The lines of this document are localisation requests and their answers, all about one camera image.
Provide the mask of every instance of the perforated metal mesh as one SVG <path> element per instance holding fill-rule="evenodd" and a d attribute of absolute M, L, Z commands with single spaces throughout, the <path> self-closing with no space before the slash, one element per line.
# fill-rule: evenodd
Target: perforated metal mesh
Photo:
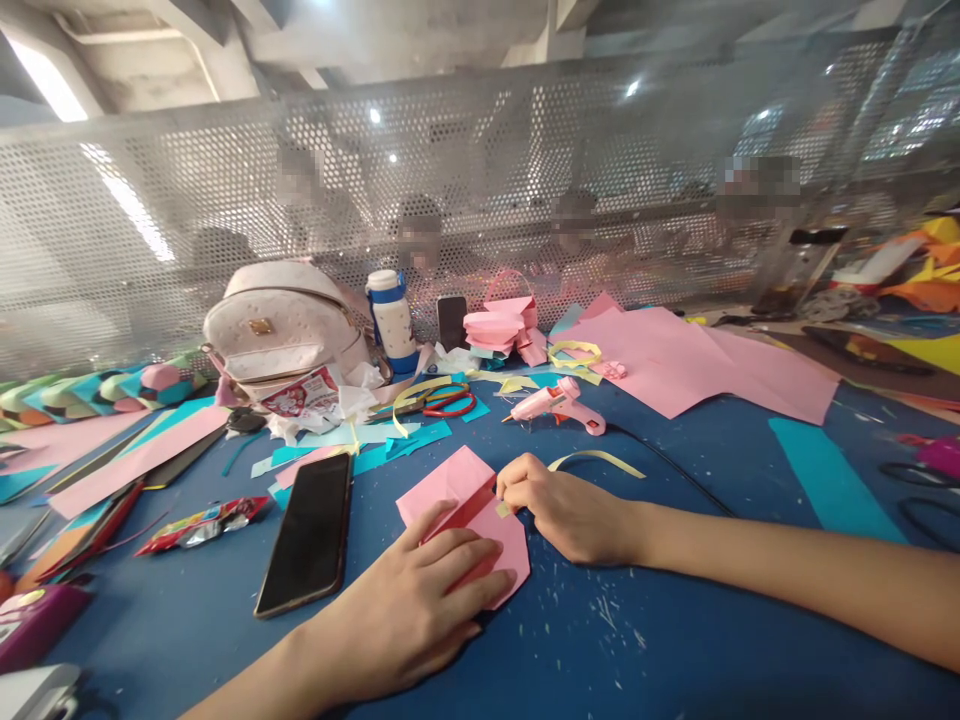
<path fill-rule="evenodd" d="M 783 222 L 719 217 L 718 163 L 800 158 L 804 198 L 817 197 L 892 40 L 562 63 L 9 132 L 0 373 L 195 347 L 232 272 L 258 259 L 312 255 L 357 290 L 400 267 L 423 339 L 437 297 L 477 307 L 508 267 L 529 279 L 544 327 L 602 289 L 628 306 L 741 299 Z"/>

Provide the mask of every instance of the ceiling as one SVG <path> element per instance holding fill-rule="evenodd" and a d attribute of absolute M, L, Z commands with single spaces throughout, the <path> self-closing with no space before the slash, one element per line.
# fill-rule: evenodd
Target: ceiling
<path fill-rule="evenodd" d="M 84 112 L 95 116 L 584 56 L 678 47 L 716 52 L 732 42 L 894 24 L 931 5 L 936 3 L 3 0 L 0 30 L 48 57 Z M 35 97 L 2 50 L 0 94 Z M 22 92 L 4 89 L 18 82 Z"/>

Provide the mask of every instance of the pink glue gun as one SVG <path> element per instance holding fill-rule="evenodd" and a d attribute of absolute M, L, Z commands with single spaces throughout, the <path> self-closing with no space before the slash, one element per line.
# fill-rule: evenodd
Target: pink glue gun
<path fill-rule="evenodd" d="M 520 420 L 532 420 L 543 413 L 553 413 L 557 418 L 557 425 L 567 418 L 574 418 L 583 423 L 583 427 L 591 435 L 603 435 L 607 430 L 607 421 L 585 405 L 577 402 L 580 397 L 580 386 L 572 377 L 560 378 L 556 387 L 543 388 L 535 392 L 526 400 L 518 403 L 510 411 L 510 417 Z"/>

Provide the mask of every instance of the person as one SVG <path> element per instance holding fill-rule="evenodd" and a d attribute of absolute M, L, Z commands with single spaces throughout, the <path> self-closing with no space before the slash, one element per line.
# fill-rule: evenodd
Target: person
<path fill-rule="evenodd" d="M 637 565 L 752 590 L 960 673 L 957 555 L 629 502 L 530 454 L 499 473 L 497 495 L 528 508 L 573 563 Z M 516 581 L 499 571 L 449 591 L 500 551 L 466 529 L 421 544 L 450 508 L 435 505 L 328 607 L 184 718 L 313 718 L 446 667 L 481 632 L 474 616 Z"/>

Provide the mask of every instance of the white backpack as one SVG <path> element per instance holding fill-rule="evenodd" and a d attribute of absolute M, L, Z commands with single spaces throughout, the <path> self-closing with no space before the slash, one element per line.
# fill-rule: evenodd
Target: white backpack
<path fill-rule="evenodd" d="M 346 377 L 370 362 L 366 338 L 334 282 L 292 260 L 237 270 L 207 313 L 203 334 L 211 358 L 222 360 L 221 373 L 255 403 L 322 365 L 335 363 Z"/>

